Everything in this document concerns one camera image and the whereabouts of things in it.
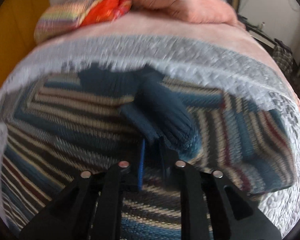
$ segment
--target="blue striped blanket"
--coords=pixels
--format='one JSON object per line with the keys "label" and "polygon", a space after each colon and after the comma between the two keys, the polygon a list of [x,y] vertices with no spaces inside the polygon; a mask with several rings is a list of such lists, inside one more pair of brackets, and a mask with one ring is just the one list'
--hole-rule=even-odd
{"label": "blue striped blanket", "polygon": [[[126,106],[150,95],[145,84],[151,82],[150,92],[157,91],[153,101],[133,108],[164,105],[148,119],[155,133],[146,134]],[[276,110],[263,111],[252,101],[149,67],[111,73],[95,63],[79,73],[43,76],[5,95],[0,120],[9,131],[3,206],[15,235],[80,171],[106,171],[136,153],[144,136],[151,145],[162,133],[181,159],[202,171],[221,169],[251,196],[290,187],[295,179],[289,139]],[[160,174],[149,161],[141,193],[125,194],[122,239],[180,239],[180,196],[163,189]]]}

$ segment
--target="pink blanket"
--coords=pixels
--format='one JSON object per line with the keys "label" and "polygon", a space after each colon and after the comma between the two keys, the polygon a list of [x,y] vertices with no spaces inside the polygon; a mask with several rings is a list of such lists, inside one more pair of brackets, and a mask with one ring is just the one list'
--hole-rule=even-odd
{"label": "pink blanket", "polygon": [[159,10],[191,23],[226,23],[241,26],[234,9],[223,0],[132,0],[138,8]]}
{"label": "pink blanket", "polygon": [[242,28],[227,24],[190,24],[171,19],[160,12],[131,11],[116,21],[90,25],[54,38],[41,46],[85,37],[140,34],[172,35],[209,42],[258,60],[283,77],[266,50]]}

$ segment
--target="metal screw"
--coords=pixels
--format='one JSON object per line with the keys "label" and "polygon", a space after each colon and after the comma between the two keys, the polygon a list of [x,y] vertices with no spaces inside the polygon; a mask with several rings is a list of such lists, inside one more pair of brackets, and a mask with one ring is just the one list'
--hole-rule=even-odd
{"label": "metal screw", "polygon": [[176,166],[178,168],[184,168],[186,166],[186,163],[184,161],[177,161]]}
{"label": "metal screw", "polygon": [[218,179],[223,177],[222,171],[214,171],[212,174],[213,174],[213,176],[215,176]]}
{"label": "metal screw", "polygon": [[90,177],[91,177],[91,172],[90,171],[83,171],[83,172],[81,172],[81,178],[88,179]]}
{"label": "metal screw", "polygon": [[130,166],[130,163],[127,161],[122,161],[118,163],[120,168],[128,168]]}

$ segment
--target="red cloth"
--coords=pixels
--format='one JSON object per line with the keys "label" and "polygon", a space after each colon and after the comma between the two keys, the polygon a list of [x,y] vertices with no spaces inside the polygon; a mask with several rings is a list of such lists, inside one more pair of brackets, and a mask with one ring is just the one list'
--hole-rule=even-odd
{"label": "red cloth", "polygon": [[131,0],[102,0],[90,10],[80,26],[115,20],[126,14],[131,5]]}

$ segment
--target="plaid fabric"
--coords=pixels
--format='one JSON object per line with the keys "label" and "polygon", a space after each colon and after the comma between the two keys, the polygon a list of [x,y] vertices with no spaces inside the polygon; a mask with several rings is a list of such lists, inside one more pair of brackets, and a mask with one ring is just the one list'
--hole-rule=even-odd
{"label": "plaid fabric", "polygon": [[276,44],[272,58],[285,76],[291,75],[293,72],[293,56],[291,52],[285,50],[279,44]]}
{"label": "plaid fabric", "polygon": [[[147,76],[148,71],[139,73]],[[138,154],[142,135],[119,112],[134,101],[135,80],[134,72],[92,67],[43,77],[5,96],[0,104],[0,120],[9,131],[2,166],[3,205],[16,235],[79,171],[105,171]],[[251,194],[292,185],[293,158],[277,111],[262,111],[221,90],[169,77],[160,84],[186,106],[200,131],[199,147],[194,147],[189,163],[208,172],[221,169]],[[148,163],[141,193],[124,196],[122,238],[180,239],[179,193],[166,192],[160,170]]]}

